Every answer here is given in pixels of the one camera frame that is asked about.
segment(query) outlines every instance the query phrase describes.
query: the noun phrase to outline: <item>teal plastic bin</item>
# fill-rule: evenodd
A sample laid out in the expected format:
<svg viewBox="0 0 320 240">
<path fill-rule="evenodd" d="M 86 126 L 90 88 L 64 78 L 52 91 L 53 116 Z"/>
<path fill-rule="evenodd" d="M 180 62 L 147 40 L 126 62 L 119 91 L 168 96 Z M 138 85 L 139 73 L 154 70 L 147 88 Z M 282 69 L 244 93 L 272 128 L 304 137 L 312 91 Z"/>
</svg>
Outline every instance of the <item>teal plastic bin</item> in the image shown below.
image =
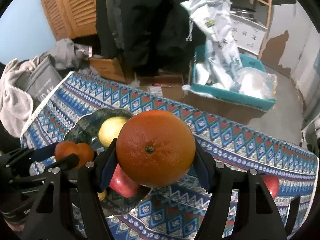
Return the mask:
<svg viewBox="0 0 320 240">
<path fill-rule="evenodd" d="M 266 72 L 262 62 L 258 59 L 249 57 L 244 54 L 240 54 L 241 62 L 243 67 L 254 67 L 263 72 Z M 237 92 L 223 90 L 219 88 L 214 88 L 211 86 L 200 85 L 194 83 L 193 80 L 196 77 L 196 68 L 195 64 L 204 62 L 204 46 L 199 46 L 195 51 L 195 63 L 192 68 L 192 77 L 191 77 L 191 89 L 200 93 L 207 93 L 214 96 L 217 99 L 227 101 L 234 104 L 246 105 L 260 109 L 262 111 L 268 111 L 276 103 L 275 99 L 260 99 L 255 97 L 250 97 L 244 94 L 239 94 Z"/>
</svg>

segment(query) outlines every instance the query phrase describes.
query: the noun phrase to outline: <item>navel orange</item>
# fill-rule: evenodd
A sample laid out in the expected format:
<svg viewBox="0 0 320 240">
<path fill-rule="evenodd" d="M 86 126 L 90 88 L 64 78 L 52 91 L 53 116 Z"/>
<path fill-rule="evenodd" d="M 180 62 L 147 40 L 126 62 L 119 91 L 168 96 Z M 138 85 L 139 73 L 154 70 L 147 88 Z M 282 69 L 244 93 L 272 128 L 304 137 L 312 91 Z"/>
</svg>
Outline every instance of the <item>navel orange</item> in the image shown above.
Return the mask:
<svg viewBox="0 0 320 240">
<path fill-rule="evenodd" d="M 188 125 L 167 111 L 142 112 L 129 119 L 117 139 L 121 169 L 147 187 L 177 182 L 192 165 L 196 145 Z"/>
</svg>

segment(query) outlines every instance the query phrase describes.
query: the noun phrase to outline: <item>orange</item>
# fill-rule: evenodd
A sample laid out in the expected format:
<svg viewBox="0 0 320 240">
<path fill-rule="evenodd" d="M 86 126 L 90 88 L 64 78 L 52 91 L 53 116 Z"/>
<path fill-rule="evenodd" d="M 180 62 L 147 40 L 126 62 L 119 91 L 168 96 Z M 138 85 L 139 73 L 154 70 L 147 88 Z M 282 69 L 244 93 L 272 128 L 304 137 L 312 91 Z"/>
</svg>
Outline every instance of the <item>orange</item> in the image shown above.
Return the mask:
<svg viewBox="0 0 320 240">
<path fill-rule="evenodd" d="M 75 144 L 74 142 L 60 142 L 57 144 L 54 157 L 56 160 L 60 160 L 70 154 L 76 154 L 79 157 L 79 164 L 75 167 L 75 169 L 79 169 L 81 166 L 86 164 L 87 162 L 93 161 L 94 158 L 94 151 L 91 147 L 86 143 L 78 143 Z"/>
<path fill-rule="evenodd" d="M 117 139 L 121 169 L 147 187 L 165 187 L 189 170 L 196 152 L 188 125 L 174 114 L 153 110 L 129 119 Z"/>
</svg>

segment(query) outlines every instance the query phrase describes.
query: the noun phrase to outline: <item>white plastic bag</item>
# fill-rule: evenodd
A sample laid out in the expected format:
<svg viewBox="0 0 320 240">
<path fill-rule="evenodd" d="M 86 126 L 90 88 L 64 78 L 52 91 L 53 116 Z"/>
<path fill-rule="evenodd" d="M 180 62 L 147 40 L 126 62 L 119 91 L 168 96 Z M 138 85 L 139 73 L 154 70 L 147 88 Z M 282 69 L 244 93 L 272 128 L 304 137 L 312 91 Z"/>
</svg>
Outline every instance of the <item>white plastic bag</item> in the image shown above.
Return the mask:
<svg viewBox="0 0 320 240">
<path fill-rule="evenodd" d="M 210 74 L 230 90 L 242 63 L 232 37 L 229 0 L 188 0 L 181 5 L 189 12 L 190 20 L 206 35 L 205 63 Z"/>
<path fill-rule="evenodd" d="M 253 67 L 244 67 L 237 71 L 236 79 L 240 84 L 240 94 L 261 99 L 275 98 L 277 86 L 275 74 L 269 74 Z"/>
</svg>

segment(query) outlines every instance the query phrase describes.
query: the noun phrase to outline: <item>fruit bowl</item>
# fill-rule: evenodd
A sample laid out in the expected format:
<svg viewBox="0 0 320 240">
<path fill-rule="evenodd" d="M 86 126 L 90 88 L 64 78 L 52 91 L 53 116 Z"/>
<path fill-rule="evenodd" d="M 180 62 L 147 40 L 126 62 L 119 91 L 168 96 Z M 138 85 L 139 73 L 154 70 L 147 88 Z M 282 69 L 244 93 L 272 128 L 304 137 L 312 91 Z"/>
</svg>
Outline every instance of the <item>fruit bowl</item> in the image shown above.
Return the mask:
<svg viewBox="0 0 320 240">
<path fill-rule="evenodd" d="M 98 153 L 104 151 L 100 149 L 103 145 L 99 142 L 97 135 L 103 122 L 115 116 L 122 116 L 130 119 L 133 117 L 133 113 L 121 108 L 98 109 L 92 114 L 81 117 L 75 126 L 65 135 L 63 140 L 74 141 L 75 143 L 87 143 L 94 151 L 98 150 Z"/>
<path fill-rule="evenodd" d="M 99 141 L 98 132 L 103 122 L 111 117 L 122 116 L 127 119 L 133 117 L 133 113 L 117 108 L 101 108 L 79 119 L 75 126 L 65 135 L 64 141 L 73 141 L 74 143 L 87 143 L 97 153 L 100 154 L 107 150 Z M 124 215 L 135 208 L 143 200 L 150 188 L 140 186 L 138 193 L 130 198 L 121 196 L 118 192 L 107 189 L 107 197 L 100 201 L 103 212 L 106 217 L 111 215 Z M 78 200 L 72 200 L 75 206 L 78 206 Z"/>
</svg>

